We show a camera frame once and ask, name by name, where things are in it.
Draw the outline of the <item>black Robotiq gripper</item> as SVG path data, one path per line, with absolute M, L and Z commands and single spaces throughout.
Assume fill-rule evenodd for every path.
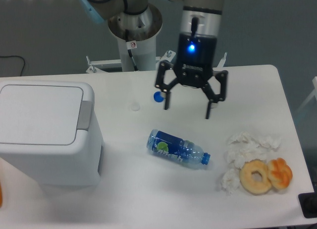
M 171 89 L 178 83 L 202 89 L 208 99 L 205 119 L 210 118 L 211 110 L 219 102 L 226 100 L 228 71 L 214 71 L 212 77 L 217 33 L 209 29 L 209 26 L 212 26 L 211 18 L 186 17 L 179 34 L 175 64 L 167 60 L 159 62 L 155 87 L 165 94 L 164 110 L 169 109 Z M 164 82 L 167 70 L 173 70 L 176 75 L 169 84 Z M 216 88 L 213 88 L 208 81 L 211 77 L 217 81 Z

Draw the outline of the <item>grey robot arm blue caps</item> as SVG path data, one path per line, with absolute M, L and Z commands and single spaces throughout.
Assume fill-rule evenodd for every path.
M 80 0 L 95 22 L 107 21 L 117 39 L 123 71 L 157 69 L 155 87 L 169 108 L 171 89 L 201 89 L 207 112 L 226 99 L 227 71 L 212 68 L 224 0 L 168 0 L 183 3 L 176 60 L 156 60 L 156 36 L 162 15 L 149 0 Z

